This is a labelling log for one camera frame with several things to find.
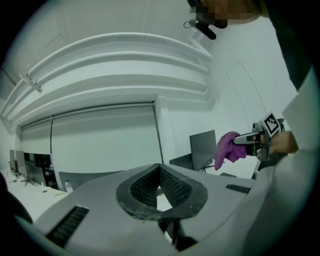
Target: person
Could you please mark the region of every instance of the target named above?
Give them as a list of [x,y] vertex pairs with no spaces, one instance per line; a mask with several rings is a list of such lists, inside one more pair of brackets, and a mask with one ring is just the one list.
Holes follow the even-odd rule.
[[[275,28],[289,77],[296,90],[300,88],[312,66],[311,59],[301,40],[302,38],[310,39],[304,29],[305,22],[312,18],[309,9],[307,13],[301,9],[299,4],[277,0],[188,0],[191,7],[196,1],[202,6],[202,13],[197,13],[197,15],[200,15],[201,19],[208,24],[217,24],[218,28],[246,24],[259,17],[269,18]],[[269,154],[292,154],[298,149],[291,131],[279,132],[271,139]]]

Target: white table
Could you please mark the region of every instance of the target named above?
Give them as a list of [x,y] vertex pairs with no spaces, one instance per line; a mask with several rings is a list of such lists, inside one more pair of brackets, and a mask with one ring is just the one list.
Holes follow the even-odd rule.
[[6,177],[8,191],[22,203],[34,222],[51,206],[68,195],[63,191],[42,186],[33,181],[28,182],[25,186],[25,182],[20,182],[25,180],[22,176],[17,178],[17,182],[11,182],[16,179],[16,176],[8,170],[2,170],[1,173]]
[[214,167],[206,168],[205,172],[211,175],[220,175],[222,173],[234,175],[237,178],[251,179],[254,171],[259,167],[260,161],[255,156],[247,156],[246,158],[240,158],[236,162],[231,162],[227,159],[224,160],[224,164],[219,170],[215,170]]

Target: black mesh vent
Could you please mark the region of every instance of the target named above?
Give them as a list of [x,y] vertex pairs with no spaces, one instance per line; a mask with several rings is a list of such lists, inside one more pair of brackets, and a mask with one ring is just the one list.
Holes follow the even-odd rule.
[[88,212],[87,208],[74,207],[47,235],[47,238],[60,247],[65,246]]
[[130,188],[130,192],[140,203],[157,208],[158,187],[159,172],[155,169],[133,183]]
[[192,193],[190,185],[181,182],[163,169],[160,170],[160,187],[172,207],[184,203]]
[[[172,208],[157,210],[157,190],[161,187]],[[203,184],[166,165],[154,164],[124,180],[116,189],[119,205],[140,220],[181,220],[195,216],[208,198]]]
[[191,195],[192,188],[186,183],[157,168],[132,184],[132,196],[147,206],[157,208],[157,189],[161,187],[172,207],[184,203]]

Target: ceiling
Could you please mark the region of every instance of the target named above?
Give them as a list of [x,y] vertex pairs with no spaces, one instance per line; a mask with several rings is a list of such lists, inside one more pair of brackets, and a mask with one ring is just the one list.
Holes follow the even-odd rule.
[[75,41],[100,34],[141,32],[186,42],[192,18],[187,0],[49,0],[26,22],[0,72],[6,99],[34,65]]

